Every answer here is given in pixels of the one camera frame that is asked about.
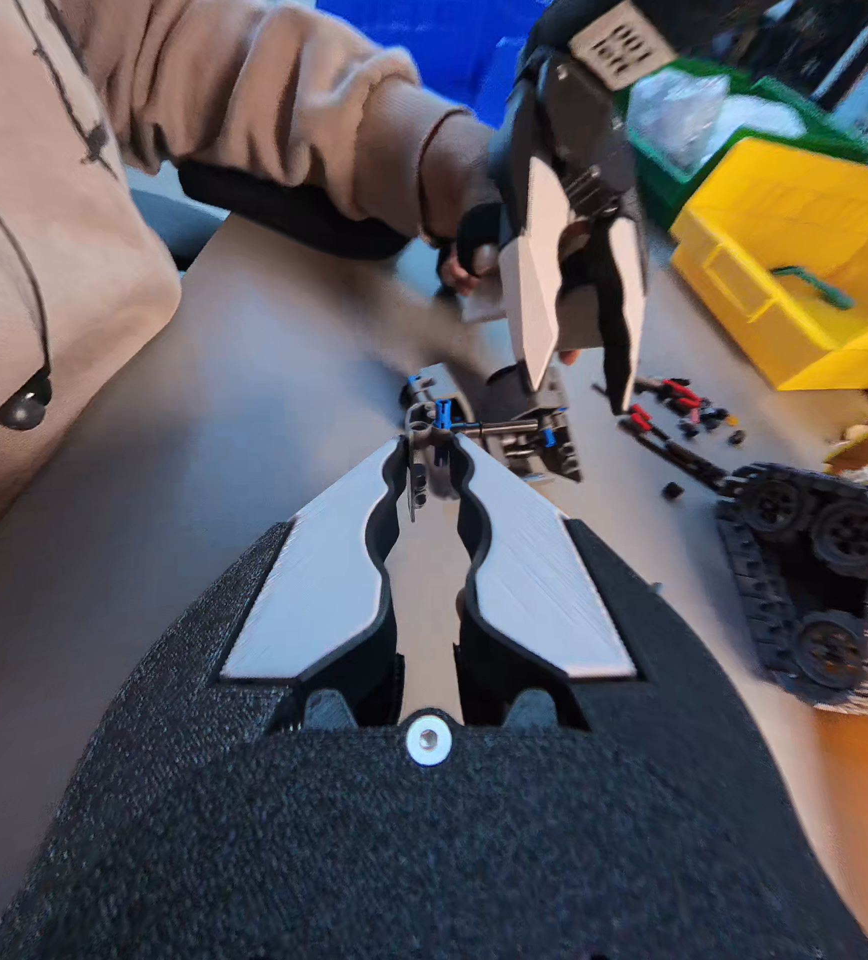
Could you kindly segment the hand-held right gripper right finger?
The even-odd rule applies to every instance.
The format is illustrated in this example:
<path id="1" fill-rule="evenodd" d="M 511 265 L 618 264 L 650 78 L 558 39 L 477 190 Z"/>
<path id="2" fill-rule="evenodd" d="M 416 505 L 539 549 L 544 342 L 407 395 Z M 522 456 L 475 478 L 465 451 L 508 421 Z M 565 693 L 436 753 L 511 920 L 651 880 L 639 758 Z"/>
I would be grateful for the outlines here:
<path id="1" fill-rule="evenodd" d="M 459 679 L 492 711 L 524 690 L 564 706 L 574 685 L 639 677 L 558 507 L 465 435 L 453 438 L 458 536 L 469 558 Z"/>

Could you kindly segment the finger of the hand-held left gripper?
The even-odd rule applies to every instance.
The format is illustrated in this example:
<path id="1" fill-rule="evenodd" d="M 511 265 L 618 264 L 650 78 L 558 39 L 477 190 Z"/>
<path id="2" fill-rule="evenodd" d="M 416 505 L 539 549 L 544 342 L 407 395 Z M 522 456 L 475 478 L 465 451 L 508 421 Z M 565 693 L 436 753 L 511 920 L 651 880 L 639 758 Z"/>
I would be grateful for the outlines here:
<path id="1" fill-rule="evenodd" d="M 644 331 L 647 294 L 640 227 L 632 218 L 618 216 L 592 231 L 589 247 L 606 395 L 611 412 L 620 416 L 631 403 Z"/>
<path id="2" fill-rule="evenodd" d="M 525 391 L 537 393 L 558 350 L 561 246 L 576 216 L 544 159 L 529 157 L 523 187 L 502 208 L 498 267 L 513 355 Z"/>

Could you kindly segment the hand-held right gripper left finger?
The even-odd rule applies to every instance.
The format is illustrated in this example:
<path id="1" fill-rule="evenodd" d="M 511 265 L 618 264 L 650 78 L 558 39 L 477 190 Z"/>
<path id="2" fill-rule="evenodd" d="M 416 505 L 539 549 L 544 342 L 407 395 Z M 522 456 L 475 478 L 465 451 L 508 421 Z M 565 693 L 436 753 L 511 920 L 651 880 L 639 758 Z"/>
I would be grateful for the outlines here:
<path id="1" fill-rule="evenodd" d="M 400 534 L 406 457 L 404 437 L 388 440 L 294 515 L 222 681 L 335 689 L 356 706 L 390 679 L 397 626 L 385 561 Z"/>

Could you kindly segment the pile of small building pieces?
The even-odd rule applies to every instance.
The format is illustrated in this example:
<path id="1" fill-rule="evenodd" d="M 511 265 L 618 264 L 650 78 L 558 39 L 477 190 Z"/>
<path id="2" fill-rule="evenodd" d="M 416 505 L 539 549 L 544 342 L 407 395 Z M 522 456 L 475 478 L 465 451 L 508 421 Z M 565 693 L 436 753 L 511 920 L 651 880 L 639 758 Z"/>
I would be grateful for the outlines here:
<path id="1" fill-rule="evenodd" d="M 680 434 L 687 440 L 695 439 L 702 431 L 712 433 L 724 427 L 728 429 L 726 443 L 730 447 L 738 449 L 746 443 L 747 432 L 741 428 L 739 419 L 727 408 L 693 390 L 691 379 L 638 376 L 633 381 L 633 394 L 652 396 L 677 418 Z"/>

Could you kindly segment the grey connector black axle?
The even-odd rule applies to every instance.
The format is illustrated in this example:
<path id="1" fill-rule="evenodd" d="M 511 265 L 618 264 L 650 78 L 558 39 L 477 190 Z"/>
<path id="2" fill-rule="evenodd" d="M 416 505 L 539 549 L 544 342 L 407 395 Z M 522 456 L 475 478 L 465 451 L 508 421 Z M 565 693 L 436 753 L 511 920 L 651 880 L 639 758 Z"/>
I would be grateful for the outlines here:
<path id="1" fill-rule="evenodd" d="M 405 414 L 407 451 L 408 516 L 416 522 L 417 514 L 431 496 L 430 481 L 434 476 L 440 485 L 453 491 L 450 475 L 451 450 L 455 437 L 466 437 L 482 448 L 489 438 L 521 438 L 536 441 L 546 434 L 536 418 L 506 421 L 454 420 L 452 402 L 435 400 L 416 403 Z"/>

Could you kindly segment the grey desk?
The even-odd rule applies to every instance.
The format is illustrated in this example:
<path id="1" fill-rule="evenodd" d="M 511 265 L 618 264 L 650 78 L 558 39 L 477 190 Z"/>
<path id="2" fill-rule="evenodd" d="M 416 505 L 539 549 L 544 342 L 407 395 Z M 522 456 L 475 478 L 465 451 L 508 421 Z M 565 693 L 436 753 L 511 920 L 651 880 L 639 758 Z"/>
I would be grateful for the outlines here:
<path id="1" fill-rule="evenodd" d="M 402 376 L 450 358 L 510 361 L 502 323 L 432 298 L 433 257 L 325 257 L 242 220 L 213 236 L 175 318 L 82 414 L 0 523 L 0 913 L 109 702 L 179 614 L 272 523 L 397 428 Z M 743 696 L 836 883 L 815 715 L 761 678 L 707 492 L 615 425 L 567 369 L 584 483 L 541 488 L 704 641 Z"/>

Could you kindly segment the person's left hand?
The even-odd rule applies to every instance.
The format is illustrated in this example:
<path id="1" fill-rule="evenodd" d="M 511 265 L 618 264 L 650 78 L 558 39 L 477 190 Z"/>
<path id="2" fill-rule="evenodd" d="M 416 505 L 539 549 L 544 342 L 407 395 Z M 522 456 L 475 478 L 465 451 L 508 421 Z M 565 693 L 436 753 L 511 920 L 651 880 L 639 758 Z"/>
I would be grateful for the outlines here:
<path id="1" fill-rule="evenodd" d="M 436 271 L 443 286 L 466 296 L 497 270 L 502 210 L 500 200 L 480 201 L 464 211 L 452 236 L 421 234 L 437 252 Z"/>

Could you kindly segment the clear plastic bags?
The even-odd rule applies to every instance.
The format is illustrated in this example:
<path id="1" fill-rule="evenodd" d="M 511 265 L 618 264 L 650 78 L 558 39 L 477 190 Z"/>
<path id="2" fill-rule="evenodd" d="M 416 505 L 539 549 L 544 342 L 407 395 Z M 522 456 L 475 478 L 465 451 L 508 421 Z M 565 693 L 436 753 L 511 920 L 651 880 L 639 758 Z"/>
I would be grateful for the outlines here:
<path id="1" fill-rule="evenodd" d="M 732 94 L 727 75 L 696 77 L 674 67 L 632 87 L 627 129 L 630 137 L 689 174 L 741 129 L 787 139 L 808 132 L 801 115 L 785 103 Z"/>

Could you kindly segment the green storage bin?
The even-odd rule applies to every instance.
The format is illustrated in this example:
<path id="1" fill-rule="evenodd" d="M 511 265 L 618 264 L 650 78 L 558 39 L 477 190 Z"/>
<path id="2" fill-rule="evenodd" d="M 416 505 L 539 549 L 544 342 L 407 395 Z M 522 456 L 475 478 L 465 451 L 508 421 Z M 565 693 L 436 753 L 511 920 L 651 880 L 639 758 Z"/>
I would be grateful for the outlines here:
<path id="1" fill-rule="evenodd" d="M 724 64 L 683 57 L 657 72 L 676 74 L 725 89 L 718 117 L 711 123 L 698 161 L 679 166 L 664 149 L 637 129 L 629 130 L 637 186 L 647 215 L 672 227 L 680 211 L 741 140 L 760 139 L 785 147 L 868 165 L 868 135 L 839 126 L 832 114 L 777 78 L 752 78 Z"/>

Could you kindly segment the blue storage bin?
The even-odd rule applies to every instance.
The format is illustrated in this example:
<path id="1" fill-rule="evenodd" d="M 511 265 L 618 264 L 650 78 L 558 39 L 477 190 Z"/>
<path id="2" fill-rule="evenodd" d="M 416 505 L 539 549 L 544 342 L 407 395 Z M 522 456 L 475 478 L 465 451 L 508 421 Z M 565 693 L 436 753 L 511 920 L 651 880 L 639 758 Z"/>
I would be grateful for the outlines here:
<path id="1" fill-rule="evenodd" d="M 406 49 L 430 90 L 502 124 L 519 54 L 549 1 L 317 1 L 374 42 Z"/>

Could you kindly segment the small yellow storage bin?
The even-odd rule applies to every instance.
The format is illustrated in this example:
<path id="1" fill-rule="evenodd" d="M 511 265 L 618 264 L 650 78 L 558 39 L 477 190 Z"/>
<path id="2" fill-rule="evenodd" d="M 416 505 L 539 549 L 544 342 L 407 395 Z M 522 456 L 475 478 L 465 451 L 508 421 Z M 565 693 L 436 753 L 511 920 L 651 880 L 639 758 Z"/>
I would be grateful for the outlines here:
<path id="1" fill-rule="evenodd" d="M 671 234 L 672 267 L 776 390 L 868 390 L 868 166 L 743 139 Z M 855 306 L 771 275 L 788 265 Z"/>

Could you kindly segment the black long beam piece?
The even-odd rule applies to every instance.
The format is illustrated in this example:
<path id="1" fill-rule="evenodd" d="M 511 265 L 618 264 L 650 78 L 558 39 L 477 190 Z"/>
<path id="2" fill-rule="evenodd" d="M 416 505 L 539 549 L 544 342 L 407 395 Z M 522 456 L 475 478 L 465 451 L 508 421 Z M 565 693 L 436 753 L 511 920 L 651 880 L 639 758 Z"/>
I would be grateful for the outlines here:
<path id="1" fill-rule="evenodd" d="M 671 439 L 661 440 L 659 451 L 667 462 L 707 489 L 715 493 L 723 490 L 728 472 L 716 463 Z"/>

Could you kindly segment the green brick separator tool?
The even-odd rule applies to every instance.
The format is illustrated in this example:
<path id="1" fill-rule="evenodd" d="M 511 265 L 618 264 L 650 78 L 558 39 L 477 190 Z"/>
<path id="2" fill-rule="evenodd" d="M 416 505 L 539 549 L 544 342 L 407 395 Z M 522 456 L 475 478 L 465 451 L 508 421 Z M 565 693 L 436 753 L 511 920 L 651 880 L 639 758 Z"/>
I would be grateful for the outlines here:
<path id="1" fill-rule="evenodd" d="M 806 284 L 816 292 L 825 304 L 834 309 L 847 311 L 853 309 L 856 305 L 856 301 L 851 296 L 824 281 L 805 267 L 797 265 L 780 266 L 772 268 L 770 274 L 777 278 L 793 278 Z"/>

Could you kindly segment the yellow toy robot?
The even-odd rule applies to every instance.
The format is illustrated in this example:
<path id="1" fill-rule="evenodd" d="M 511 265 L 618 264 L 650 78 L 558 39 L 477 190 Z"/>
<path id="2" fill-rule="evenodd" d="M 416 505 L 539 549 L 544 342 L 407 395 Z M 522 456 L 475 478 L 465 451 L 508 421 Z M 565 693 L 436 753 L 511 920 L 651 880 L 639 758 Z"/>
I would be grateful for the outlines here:
<path id="1" fill-rule="evenodd" d="M 815 709 L 868 716 L 868 427 L 823 472 L 741 467 L 716 521 L 762 669 Z"/>

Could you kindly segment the person in beige hoodie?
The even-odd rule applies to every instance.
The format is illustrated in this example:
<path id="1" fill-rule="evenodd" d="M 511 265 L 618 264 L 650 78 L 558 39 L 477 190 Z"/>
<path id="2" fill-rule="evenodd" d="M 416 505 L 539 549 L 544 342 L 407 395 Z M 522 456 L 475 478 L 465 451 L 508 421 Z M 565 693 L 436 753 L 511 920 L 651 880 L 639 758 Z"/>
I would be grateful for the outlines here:
<path id="1" fill-rule="evenodd" d="M 180 281 L 59 2 L 0 2 L 0 519 Z"/>

